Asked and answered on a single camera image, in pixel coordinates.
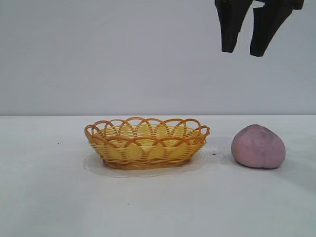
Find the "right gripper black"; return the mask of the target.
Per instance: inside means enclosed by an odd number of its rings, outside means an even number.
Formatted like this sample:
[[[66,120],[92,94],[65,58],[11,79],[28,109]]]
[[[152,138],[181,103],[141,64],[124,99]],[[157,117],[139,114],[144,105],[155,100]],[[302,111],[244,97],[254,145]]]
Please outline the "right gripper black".
[[[233,52],[244,18],[253,0],[216,0],[221,29],[222,52]],[[294,10],[303,8],[303,0],[264,0],[253,9],[254,24],[250,45],[252,56],[263,56],[274,35]]]

